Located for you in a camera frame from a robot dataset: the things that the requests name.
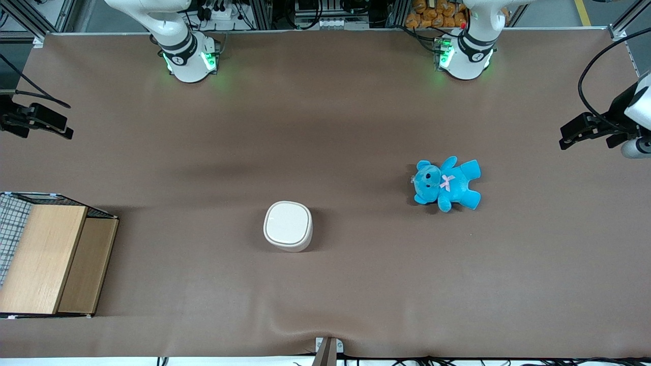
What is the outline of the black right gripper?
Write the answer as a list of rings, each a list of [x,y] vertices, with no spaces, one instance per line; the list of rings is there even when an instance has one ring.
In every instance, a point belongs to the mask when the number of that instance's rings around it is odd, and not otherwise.
[[[54,127],[65,127],[58,130]],[[74,130],[67,127],[67,118],[49,107],[32,103],[31,107],[13,102],[10,95],[1,95],[1,130],[21,138],[28,138],[30,130],[42,130],[71,140]]]

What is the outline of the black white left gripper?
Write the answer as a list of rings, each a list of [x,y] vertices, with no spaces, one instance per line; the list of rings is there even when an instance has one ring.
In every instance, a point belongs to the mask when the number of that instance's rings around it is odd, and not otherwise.
[[[609,122],[616,132],[600,130],[600,119],[592,113],[582,113],[560,128],[561,150],[567,150],[576,143],[605,137],[609,149],[621,146],[622,149],[650,148],[650,75],[642,74],[638,81],[626,88],[612,100],[606,112]]]

